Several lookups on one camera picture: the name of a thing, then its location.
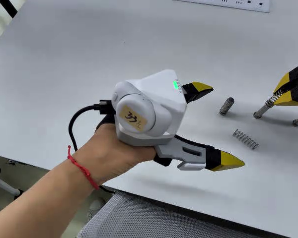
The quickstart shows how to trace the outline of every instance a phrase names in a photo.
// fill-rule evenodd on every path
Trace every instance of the electrical outlet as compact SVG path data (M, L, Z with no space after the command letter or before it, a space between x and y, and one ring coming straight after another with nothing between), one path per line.
M269 12L270 0L177 0L216 6L232 7L250 11Z

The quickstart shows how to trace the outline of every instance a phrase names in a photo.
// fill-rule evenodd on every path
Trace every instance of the handwritten label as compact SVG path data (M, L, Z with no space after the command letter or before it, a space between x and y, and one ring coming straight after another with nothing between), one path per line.
M123 118L129 125L136 128L138 131L143 131L145 125L147 124L147 120L133 111L130 107L125 105L121 110L119 116Z

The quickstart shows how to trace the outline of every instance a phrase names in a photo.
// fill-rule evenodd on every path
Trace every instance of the chair leg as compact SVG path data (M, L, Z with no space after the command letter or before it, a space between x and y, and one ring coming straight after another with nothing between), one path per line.
M11 193L14 196L20 196L21 191L19 189L15 189L11 187L9 184L7 184L5 181L0 179L0 187L4 189L5 191Z

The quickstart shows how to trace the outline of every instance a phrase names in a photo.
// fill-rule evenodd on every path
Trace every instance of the coil spring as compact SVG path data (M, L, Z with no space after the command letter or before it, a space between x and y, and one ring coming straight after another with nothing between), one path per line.
M234 98L228 98L221 107L219 113L224 116L234 104Z
M236 137L239 141L246 144L252 150L255 150L259 146L259 144L255 140L238 129L236 129L236 131L233 133L233 136Z
M266 105L268 107L272 107L274 103L282 96L283 91L279 89L274 95L266 101Z

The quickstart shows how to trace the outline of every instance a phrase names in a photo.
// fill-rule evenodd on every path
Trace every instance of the red bracelet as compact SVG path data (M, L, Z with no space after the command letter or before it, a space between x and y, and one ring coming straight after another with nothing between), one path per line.
M83 174L85 175L85 177L87 178L87 180L90 182L90 184L95 188L95 189L99 189L99 186L97 185L97 183L92 179L92 177L90 176L90 172L88 171L87 168L85 168L84 166L80 165L71 155L71 146L68 146L69 148L69 152L68 152L68 159L71 160L71 162L73 164L75 164L77 167L79 167L79 169L83 172Z

